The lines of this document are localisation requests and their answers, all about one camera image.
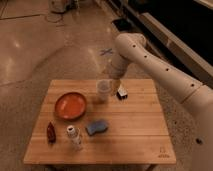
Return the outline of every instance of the wooden table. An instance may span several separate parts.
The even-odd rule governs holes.
[[[175,164],[170,141],[154,83],[150,79],[126,79],[122,85],[128,98],[110,97],[101,104],[96,97],[96,80],[53,80],[44,99],[25,157],[25,164]],[[64,121],[54,115],[56,100],[67,92],[85,95],[88,106],[76,121]],[[89,137],[85,126],[105,119],[109,129]],[[49,122],[56,129],[57,142],[47,143]],[[66,127],[81,129],[83,149],[72,148]]]

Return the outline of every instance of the white bottle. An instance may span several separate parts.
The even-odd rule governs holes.
[[[81,132],[80,132],[80,129],[76,128],[73,125],[69,125],[67,127],[67,135],[71,139],[74,147],[77,150],[81,150],[82,149],[82,144],[81,144]]]

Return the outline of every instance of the floor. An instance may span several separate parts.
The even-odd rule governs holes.
[[[99,79],[106,62],[118,55],[118,31],[104,4],[81,0],[79,9],[49,14],[43,0],[0,1],[0,170],[45,171],[22,160],[37,114],[52,79]],[[113,54],[101,55],[112,48]],[[131,64],[126,78],[149,78]],[[187,171],[195,124],[171,96],[156,84],[177,155],[175,166],[155,171]],[[142,171],[142,165],[59,166],[64,170]]]

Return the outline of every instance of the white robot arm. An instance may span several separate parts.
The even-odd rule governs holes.
[[[142,34],[120,34],[115,40],[115,46],[120,56],[108,64],[109,77],[120,79],[128,65],[134,62],[165,88],[193,115],[198,125],[191,171],[212,171],[213,90],[148,52],[144,48],[146,39]]]

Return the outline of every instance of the orange bowl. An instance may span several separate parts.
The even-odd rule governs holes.
[[[62,95],[55,104],[55,113],[62,119],[72,120],[86,111],[86,98],[77,92]]]

